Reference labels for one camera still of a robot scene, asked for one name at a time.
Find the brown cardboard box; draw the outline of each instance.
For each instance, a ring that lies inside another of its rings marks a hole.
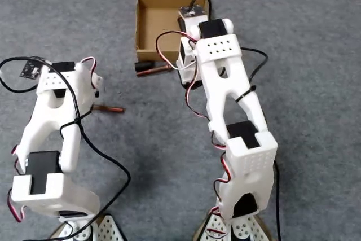
[[[155,48],[155,40],[159,34],[167,30],[179,30],[178,9],[188,6],[192,0],[138,0],[137,30],[135,33],[135,49],[139,62],[161,61]],[[206,0],[197,0],[197,4],[207,10]],[[179,54],[181,36],[169,34],[159,40],[163,54],[175,62]]]

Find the copper pipe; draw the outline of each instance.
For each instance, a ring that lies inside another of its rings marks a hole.
[[[113,112],[113,113],[124,113],[125,108],[122,107],[108,107],[100,104],[94,104],[93,110],[99,110],[99,111],[106,111],[106,112]]]
[[[166,72],[166,71],[171,71],[171,70],[172,70],[172,68],[171,68],[170,65],[164,65],[164,66],[149,69],[149,70],[146,70],[146,71],[143,71],[143,72],[138,72],[137,76],[138,77],[149,76],[149,75],[152,75],[152,74],[155,74],[155,73]]]

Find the robotic arm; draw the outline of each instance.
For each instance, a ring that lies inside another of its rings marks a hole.
[[[22,58],[8,59],[1,65],[19,59]],[[85,65],[88,60],[93,60],[91,70]],[[24,129],[20,144],[14,149],[23,174],[14,177],[11,199],[35,212],[66,222],[67,225],[56,240],[123,240],[111,216],[106,216],[99,226],[96,221],[92,223],[99,214],[99,197],[73,183],[69,176],[76,168],[80,150],[81,131],[77,120],[90,113],[103,82],[103,79],[94,73],[96,61],[89,57],[76,64],[46,63],[48,65],[41,68],[33,114]],[[71,90],[54,70],[68,81]],[[41,150],[41,144],[56,130],[60,130],[63,137],[61,151]],[[18,222],[21,222],[23,208],[19,219],[10,199],[8,205]],[[99,239],[98,229],[104,231],[106,227],[114,230]]]
[[[234,236],[232,240],[238,240],[234,238],[239,225],[254,221],[253,216],[267,207],[274,182],[273,163],[278,145],[268,131],[255,87],[248,80],[241,47],[233,34],[233,23],[229,19],[208,20],[199,9],[196,6],[179,10],[181,30],[197,42],[192,45],[187,37],[181,38],[177,66],[184,68],[196,62],[196,65],[181,69],[179,75],[183,86],[192,80],[204,86],[209,130],[214,132],[226,150],[221,158],[226,172],[221,179],[217,205],[212,214],[220,216],[228,233],[232,232],[224,235],[225,238],[229,236],[225,240],[231,240],[230,235]],[[227,78],[219,75],[219,70],[223,68]],[[228,95],[245,111],[247,121],[225,123],[223,111]],[[207,233],[204,236],[216,239],[220,236],[219,232],[216,229],[214,235]],[[239,240],[246,238],[245,232],[242,235],[239,231]],[[203,235],[200,236],[198,240],[203,240]]]

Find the cable tie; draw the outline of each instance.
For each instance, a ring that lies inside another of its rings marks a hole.
[[[241,101],[247,94],[253,92],[256,90],[256,85],[252,85],[249,90],[247,90],[244,94],[242,94],[241,96],[239,96],[237,99],[236,99],[236,103],[238,103],[239,101]]]

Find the gray carpet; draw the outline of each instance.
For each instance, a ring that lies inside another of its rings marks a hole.
[[[105,79],[103,101],[122,116],[95,112],[86,131],[121,160],[133,181],[109,212],[129,240],[191,240],[215,201],[222,168],[207,123],[184,104],[176,73],[136,78],[136,0],[0,0],[0,59],[40,55],[78,61],[93,55]],[[215,16],[235,24],[242,46],[267,52],[255,78],[269,129],[279,143],[284,240],[361,239],[361,0],[213,0]],[[248,71],[261,61],[245,53]],[[20,86],[19,67],[6,77]],[[1,240],[45,238],[58,225],[28,212],[18,225],[6,206],[13,145],[21,138],[35,93],[0,88]],[[203,89],[192,104],[205,106]],[[242,120],[234,103],[226,119]],[[52,134],[44,148],[59,149]],[[124,174],[82,142],[76,182],[104,204]],[[274,194],[261,217],[275,236]]]

